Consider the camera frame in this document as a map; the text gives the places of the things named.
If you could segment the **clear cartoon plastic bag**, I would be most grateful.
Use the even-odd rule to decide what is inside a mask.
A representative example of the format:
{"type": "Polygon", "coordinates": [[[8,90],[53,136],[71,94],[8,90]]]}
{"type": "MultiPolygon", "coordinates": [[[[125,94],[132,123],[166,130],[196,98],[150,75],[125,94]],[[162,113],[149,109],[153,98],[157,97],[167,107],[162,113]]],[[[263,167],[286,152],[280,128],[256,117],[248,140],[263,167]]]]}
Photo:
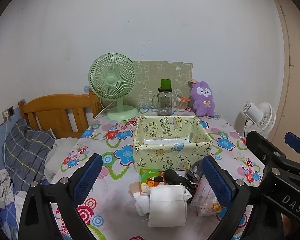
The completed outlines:
{"type": "Polygon", "coordinates": [[[222,211],[222,206],[204,175],[197,184],[190,208],[196,211],[198,217],[212,216],[222,211]]]}

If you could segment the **grey drawstring pouch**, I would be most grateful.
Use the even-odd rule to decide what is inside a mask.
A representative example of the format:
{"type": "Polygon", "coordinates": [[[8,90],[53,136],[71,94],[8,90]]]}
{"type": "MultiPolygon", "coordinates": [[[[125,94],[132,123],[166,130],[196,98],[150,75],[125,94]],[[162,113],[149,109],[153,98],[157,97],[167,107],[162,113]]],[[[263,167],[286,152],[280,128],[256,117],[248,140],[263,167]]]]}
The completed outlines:
{"type": "Polygon", "coordinates": [[[202,175],[202,159],[195,162],[186,172],[187,178],[193,183],[200,182],[202,175]]]}

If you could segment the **black bag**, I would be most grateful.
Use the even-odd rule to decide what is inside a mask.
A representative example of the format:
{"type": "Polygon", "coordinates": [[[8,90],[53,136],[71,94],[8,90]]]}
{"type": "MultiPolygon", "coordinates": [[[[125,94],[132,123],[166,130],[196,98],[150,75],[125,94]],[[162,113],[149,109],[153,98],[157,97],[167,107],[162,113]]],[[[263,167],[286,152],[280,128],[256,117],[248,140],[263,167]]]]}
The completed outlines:
{"type": "Polygon", "coordinates": [[[177,174],[174,170],[169,169],[166,170],[163,174],[164,181],[168,185],[182,185],[189,191],[189,193],[192,195],[192,197],[187,200],[188,203],[190,203],[194,197],[194,194],[196,193],[196,185],[195,183],[191,182],[189,179],[177,174]]]}

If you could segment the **white cloth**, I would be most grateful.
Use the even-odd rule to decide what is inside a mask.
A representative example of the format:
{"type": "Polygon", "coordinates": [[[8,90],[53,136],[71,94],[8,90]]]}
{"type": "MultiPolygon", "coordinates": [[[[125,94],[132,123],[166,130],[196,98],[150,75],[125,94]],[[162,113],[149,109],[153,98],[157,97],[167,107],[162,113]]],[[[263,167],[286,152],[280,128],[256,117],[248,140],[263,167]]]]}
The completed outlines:
{"type": "Polygon", "coordinates": [[[141,195],[139,192],[133,194],[135,199],[135,207],[139,216],[145,216],[150,211],[150,197],[148,195],[141,195]]]}
{"type": "Polygon", "coordinates": [[[183,185],[161,185],[151,188],[148,226],[184,226],[187,218],[187,199],[191,196],[183,185]]]}

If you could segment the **pile of clothes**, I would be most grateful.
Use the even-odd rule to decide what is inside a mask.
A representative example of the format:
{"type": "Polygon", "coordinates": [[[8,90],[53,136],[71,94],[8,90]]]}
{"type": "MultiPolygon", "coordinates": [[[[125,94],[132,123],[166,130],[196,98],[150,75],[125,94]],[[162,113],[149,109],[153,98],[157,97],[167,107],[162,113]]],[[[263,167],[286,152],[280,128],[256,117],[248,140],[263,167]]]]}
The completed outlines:
{"type": "Polygon", "coordinates": [[[0,170],[0,209],[14,202],[13,185],[8,172],[0,170]]]}

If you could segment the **white standing fan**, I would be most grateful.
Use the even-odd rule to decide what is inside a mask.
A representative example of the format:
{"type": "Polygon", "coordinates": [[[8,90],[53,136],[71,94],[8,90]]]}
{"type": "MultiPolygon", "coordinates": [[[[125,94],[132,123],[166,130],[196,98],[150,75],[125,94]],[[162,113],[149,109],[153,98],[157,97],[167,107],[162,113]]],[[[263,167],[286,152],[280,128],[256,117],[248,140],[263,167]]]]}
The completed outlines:
{"type": "Polygon", "coordinates": [[[252,131],[267,138],[274,128],[275,121],[276,112],[269,103],[255,104],[247,101],[235,120],[235,129],[244,139],[252,131]]]}

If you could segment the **grey plaid pillow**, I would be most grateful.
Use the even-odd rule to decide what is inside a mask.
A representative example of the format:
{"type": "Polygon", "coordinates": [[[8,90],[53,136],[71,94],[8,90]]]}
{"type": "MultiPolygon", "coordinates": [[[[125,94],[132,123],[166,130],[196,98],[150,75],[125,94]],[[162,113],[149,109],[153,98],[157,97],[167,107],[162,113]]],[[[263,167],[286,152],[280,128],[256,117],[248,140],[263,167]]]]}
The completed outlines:
{"type": "Polygon", "coordinates": [[[45,179],[45,161],[55,140],[51,130],[33,129],[23,118],[7,133],[2,147],[3,161],[17,191],[27,191],[33,181],[45,179]]]}

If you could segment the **floral tablecloth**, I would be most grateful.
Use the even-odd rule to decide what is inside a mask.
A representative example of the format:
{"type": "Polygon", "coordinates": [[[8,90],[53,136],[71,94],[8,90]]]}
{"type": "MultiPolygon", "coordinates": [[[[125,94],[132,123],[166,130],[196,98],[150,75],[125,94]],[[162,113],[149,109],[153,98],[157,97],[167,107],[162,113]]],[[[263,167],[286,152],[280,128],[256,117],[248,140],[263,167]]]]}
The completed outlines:
{"type": "MultiPolygon", "coordinates": [[[[211,154],[220,167],[234,179],[259,185],[264,165],[247,149],[243,137],[219,114],[201,117],[200,123],[212,139],[211,154]]],[[[207,239],[222,215],[198,217],[190,209],[182,227],[150,228],[146,217],[137,213],[128,191],[129,185],[139,179],[133,164],[135,127],[136,119],[115,122],[105,114],[99,115],[63,160],[53,181],[70,177],[93,153],[98,153],[102,170],[77,208],[96,239],[207,239]]]]}

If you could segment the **yellow cartoon fabric box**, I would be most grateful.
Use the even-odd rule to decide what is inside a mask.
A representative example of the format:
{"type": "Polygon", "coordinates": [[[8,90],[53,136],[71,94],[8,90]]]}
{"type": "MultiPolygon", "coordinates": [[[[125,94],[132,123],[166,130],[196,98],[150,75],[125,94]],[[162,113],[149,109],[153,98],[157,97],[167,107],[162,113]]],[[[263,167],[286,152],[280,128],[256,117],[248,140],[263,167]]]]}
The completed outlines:
{"type": "Polygon", "coordinates": [[[141,116],[133,139],[136,171],[188,170],[209,155],[212,139],[195,116],[141,116]]]}

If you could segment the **white crumpled cloth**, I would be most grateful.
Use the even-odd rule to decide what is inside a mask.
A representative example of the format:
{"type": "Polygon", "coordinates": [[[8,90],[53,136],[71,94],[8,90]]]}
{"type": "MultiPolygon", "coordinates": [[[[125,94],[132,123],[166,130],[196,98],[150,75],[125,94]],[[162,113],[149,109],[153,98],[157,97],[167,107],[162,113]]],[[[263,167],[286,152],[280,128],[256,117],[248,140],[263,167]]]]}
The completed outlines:
{"type": "Polygon", "coordinates": [[[133,194],[135,199],[135,207],[139,216],[145,216],[150,211],[150,197],[148,195],[141,195],[139,192],[133,194]]]}

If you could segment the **purple bunny plush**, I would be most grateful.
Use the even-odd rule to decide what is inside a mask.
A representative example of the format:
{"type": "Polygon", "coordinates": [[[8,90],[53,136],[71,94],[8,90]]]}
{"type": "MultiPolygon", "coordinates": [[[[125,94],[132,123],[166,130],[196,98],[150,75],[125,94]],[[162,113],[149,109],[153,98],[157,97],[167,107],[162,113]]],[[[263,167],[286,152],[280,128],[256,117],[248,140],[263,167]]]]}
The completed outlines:
{"type": "Polygon", "coordinates": [[[189,78],[191,83],[190,98],[193,102],[192,108],[196,116],[209,116],[215,115],[215,103],[209,85],[205,81],[196,81],[189,78]]]}

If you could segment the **cotton swab jar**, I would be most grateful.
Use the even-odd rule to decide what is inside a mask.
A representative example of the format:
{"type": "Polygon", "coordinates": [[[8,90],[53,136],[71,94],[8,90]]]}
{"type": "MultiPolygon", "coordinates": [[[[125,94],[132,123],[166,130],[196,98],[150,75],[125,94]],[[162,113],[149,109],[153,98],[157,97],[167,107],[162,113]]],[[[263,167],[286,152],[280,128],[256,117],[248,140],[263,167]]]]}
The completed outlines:
{"type": "Polygon", "coordinates": [[[176,110],[179,112],[184,112],[186,108],[188,107],[190,102],[189,98],[185,98],[182,96],[177,96],[176,99],[176,110]]]}

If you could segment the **green cup on jar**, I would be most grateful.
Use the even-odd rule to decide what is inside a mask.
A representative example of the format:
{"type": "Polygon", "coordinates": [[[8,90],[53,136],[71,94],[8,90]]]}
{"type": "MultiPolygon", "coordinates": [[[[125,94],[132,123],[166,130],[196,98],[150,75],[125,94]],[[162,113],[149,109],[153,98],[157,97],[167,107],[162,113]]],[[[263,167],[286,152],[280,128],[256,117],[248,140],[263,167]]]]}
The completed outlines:
{"type": "Polygon", "coordinates": [[[169,90],[171,89],[171,80],[170,79],[161,79],[161,89],[169,90]]]}

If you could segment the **green desk fan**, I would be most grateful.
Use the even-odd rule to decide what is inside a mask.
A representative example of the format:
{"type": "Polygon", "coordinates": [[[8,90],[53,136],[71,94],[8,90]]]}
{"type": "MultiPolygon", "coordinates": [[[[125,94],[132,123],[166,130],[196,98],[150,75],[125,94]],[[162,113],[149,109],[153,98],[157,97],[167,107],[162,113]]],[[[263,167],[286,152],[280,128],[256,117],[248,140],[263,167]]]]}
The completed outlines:
{"type": "Polygon", "coordinates": [[[137,116],[135,107],[123,103],[137,81],[136,68],[128,57],[119,53],[100,56],[89,69],[88,81],[91,90],[99,98],[116,103],[107,111],[108,119],[122,121],[137,116]]]}

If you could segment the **wall power socket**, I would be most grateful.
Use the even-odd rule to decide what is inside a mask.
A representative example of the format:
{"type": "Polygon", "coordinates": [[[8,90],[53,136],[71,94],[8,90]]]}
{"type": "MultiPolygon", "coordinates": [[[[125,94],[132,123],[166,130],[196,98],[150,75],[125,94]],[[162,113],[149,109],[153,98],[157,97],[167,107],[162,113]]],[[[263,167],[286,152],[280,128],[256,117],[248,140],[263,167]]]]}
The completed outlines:
{"type": "Polygon", "coordinates": [[[12,117],[14,114],[15,114],[14,108],[10,107],[7,110],[5,110],[5,111],[2,112],[2,117],[3,117],[4,120],[7,120],[10,117],[12,117]]]}

